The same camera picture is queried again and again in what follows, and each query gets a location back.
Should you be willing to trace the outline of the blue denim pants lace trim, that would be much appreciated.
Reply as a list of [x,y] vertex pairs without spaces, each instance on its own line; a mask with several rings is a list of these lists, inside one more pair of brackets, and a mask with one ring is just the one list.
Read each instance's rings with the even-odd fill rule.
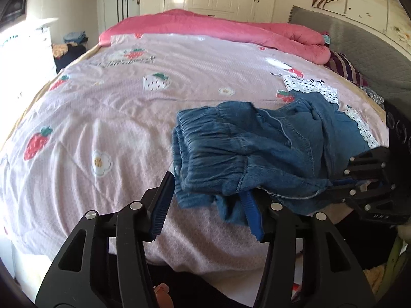
[[359,113],[339,106],[323,81],[285,76],[293,101],[276,109],[249,102],[180,111],[172,135],[175,197],[185,209],[215,205],[228,223],[247,223],[240,196],[266,190],[298,214],[328,204],[320,194],[351,157],[378,147]]

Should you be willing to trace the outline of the grey quilted headboard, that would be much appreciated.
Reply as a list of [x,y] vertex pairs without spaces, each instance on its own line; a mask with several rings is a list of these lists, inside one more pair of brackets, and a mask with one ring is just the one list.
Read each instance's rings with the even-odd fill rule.
[[333,16],[292,7],[288,21],[330,35],[330,49],[346,56],[384,99],[410,105],[410,59],[369,31]]

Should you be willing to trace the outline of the pink strawberry print bedsheet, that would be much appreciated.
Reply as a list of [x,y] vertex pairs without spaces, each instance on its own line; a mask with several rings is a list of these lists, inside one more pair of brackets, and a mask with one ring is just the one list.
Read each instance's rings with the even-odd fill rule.
[[22,254],[53,259],[87,211],[118,211],[161,182],[179,111],[230,100],[279,109],[286,84],[298,78],[335,88],[357,135],[388,143],[381,109],[298,56],[206,36],[116,36],[67,68],[4,145],[1,222],[9,239]]

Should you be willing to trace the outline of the striped purple pillow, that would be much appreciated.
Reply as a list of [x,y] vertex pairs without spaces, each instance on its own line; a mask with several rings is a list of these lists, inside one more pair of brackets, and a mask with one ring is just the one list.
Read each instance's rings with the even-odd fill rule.
[[325,67],[349,80],[357,86],[368,87],[367,80],[354,67],[344,54],[331,51],[331,56]]

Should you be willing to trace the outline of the pink folded quilt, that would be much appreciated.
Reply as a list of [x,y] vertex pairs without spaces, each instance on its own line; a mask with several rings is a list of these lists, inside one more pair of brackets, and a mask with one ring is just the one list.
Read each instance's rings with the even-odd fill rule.
[[331,56],[323,36],[306,26],[289,23],[237,22],[182,9],[129,17],[102,32],[99,36],[99,45],[109,46],[113,36],[124,34],[206,35],[221,40],[278,49],[317,65],[324,65]]

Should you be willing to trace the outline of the folded clothes stack far corner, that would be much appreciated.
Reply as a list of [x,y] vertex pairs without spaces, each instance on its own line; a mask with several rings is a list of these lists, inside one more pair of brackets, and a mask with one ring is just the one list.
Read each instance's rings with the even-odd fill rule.
[[63,37],[63,44],[52,44],[56,73],[86,52],[88,38],[85,31],[71,32]]

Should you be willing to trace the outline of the floral wall painting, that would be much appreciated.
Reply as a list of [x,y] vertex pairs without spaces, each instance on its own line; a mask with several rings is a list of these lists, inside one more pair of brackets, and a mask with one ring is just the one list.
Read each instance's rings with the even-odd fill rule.
[[366,25],[410,51],[410,18],[399,0],[312,0],[312,6]]

